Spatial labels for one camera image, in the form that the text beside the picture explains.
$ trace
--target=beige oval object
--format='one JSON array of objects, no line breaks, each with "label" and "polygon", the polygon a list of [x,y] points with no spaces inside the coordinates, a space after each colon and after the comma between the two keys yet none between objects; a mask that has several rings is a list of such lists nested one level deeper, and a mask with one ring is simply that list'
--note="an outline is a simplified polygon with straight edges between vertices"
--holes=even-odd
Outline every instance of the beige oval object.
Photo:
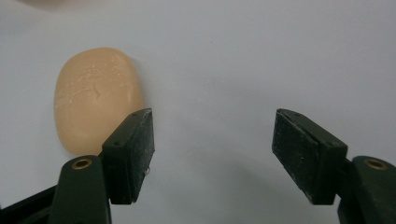
[{"label": "beige oval object", "polygon": [[134,65],[119,50],[83,51],[58,76],[56,130],[64,148],[74,154],[98,155],[122,121],[143,107]]}]

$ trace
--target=screw hole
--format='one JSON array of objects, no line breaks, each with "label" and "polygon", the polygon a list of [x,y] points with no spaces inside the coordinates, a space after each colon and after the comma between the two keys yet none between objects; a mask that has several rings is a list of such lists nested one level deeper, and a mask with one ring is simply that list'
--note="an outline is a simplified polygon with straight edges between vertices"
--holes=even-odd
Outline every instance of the screw hole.
[{"label": "screw hole", "polygon": [[368,165],[371,168],[376,169],[376,170],[387,170],[388,169],[388,166],[382,161],[367,159],[364,161],[364,163],[366,163],[366,165]]},{"label": "screw hole", "polygon": [[79,161],[75,161],[73,163],[72,168],[75,170],[82,170],[89,167],[92,164],[92,161],[89,159],[81,159]]}]

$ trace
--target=gray tabletop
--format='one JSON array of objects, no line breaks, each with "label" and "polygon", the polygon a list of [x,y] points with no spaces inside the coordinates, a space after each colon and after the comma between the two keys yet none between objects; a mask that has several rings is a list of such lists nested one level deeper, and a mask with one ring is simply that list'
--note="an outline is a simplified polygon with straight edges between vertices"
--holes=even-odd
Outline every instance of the gray tabletop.
[{"label": "gray tabletop", "polygon": [[271,151],[277,108],[358,155],[396,163],[394,1],[0,2],[0,204],[57,183],[53,95],[76,53],[112,47],[138,70],[156,153],[113,223],[338,223]]}]

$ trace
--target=brown object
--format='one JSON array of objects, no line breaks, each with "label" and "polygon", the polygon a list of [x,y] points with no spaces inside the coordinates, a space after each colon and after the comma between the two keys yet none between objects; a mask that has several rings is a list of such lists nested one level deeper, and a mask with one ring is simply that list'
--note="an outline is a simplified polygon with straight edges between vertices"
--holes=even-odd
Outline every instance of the brown object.
[{"label": "brown object", "polygon": [[58,76],[56,130],[64,148],[74,154],[98,155],[122,121],[143,107],[134,65],[119,50],[83,51]]}]

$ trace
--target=white surface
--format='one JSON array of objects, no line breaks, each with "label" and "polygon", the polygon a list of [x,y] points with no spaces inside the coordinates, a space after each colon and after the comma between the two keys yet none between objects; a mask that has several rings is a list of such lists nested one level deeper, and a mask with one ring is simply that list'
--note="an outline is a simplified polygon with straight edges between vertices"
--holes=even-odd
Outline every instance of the white surface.
[{"label": "white surface", "polygon": [[76,53],[134,59],[156,153],[113,223],[338,223],[271,152],[276,109],[396,163],[394,1],[0,2],[0,204],[57,183],[56,78]]}]

